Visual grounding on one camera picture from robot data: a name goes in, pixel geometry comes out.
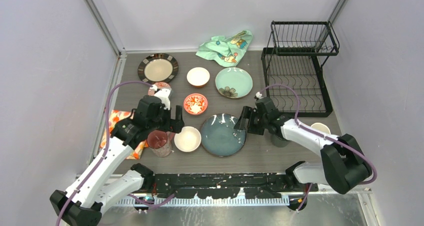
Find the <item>dark blue floral plate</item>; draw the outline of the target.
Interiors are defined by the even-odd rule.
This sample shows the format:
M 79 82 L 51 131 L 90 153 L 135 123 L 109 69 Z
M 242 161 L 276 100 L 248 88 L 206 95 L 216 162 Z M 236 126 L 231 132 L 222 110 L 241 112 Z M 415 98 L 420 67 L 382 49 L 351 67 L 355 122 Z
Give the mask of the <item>dark blue floral plate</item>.
M 201 145 L 210 154 L 228 157 L 239 152 L 247 138 L 246 131 L 235 129 L 238 118 L 227 113 L 210 116 L 202 124 Z

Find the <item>black rimmed cream plate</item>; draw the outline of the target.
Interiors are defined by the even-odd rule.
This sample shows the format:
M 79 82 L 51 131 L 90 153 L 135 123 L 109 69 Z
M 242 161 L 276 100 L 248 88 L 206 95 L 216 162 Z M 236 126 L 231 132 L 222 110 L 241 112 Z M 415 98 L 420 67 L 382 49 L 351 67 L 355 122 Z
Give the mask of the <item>black rimmed cream plate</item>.
M 175 57 L 166 53 L 155 53 L 144 58 L 137 69 L 141 81 L 154 84 L 169 83 L 179 72 L 179 63 Z

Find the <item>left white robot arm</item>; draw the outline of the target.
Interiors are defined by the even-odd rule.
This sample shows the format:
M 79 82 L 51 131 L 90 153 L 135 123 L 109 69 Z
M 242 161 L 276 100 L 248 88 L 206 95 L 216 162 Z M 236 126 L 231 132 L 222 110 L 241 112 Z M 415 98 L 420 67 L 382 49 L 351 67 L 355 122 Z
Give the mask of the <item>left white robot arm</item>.
M 175 107 L 171 118 L 168 98 L 144 96 L 131 115 L 118 121 L 106 145 L 88 168 L 66 190 L 55 190 L 49 200 L 57 214 L 56 224 L 98 225 L 102 215 L 128 194 L 149 192 L 155 183 L 152 170 L 134 164 L 121 178 L 105 185 L 117 167 L 147 140 L 153 131 L 180 133 L 184 127 L 183 107 Z

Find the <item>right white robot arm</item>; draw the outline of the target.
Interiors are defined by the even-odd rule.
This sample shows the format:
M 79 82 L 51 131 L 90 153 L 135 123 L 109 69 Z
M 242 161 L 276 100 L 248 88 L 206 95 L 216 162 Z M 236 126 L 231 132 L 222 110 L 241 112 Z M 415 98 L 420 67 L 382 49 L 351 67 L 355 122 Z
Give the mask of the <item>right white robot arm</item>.
M 278 140 L 295 142 L 320 157 L 320 163 L 299 161 L 285 170 L 285 184 L 292 191 L 317 183 L 346 194 L 368 178 L 376 177 L 372 164 L 353 136 L 313 129 L 295 115 L 279 111 L 269 97 L 257 98 L 253 108 L 244 106 L 234 128 L 256 135 L 268 131 Z

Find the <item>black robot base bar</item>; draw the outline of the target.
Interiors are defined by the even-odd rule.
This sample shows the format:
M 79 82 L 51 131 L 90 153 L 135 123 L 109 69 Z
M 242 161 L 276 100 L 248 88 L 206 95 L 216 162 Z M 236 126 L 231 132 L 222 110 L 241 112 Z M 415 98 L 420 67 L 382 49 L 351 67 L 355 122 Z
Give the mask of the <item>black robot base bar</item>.
M 278 198 L 280 193 L 306 193 L 306 184 L 282 173 L 160 173 L 136 193 L 166 198 L 235 198 L 241 191 L 247 199 Z

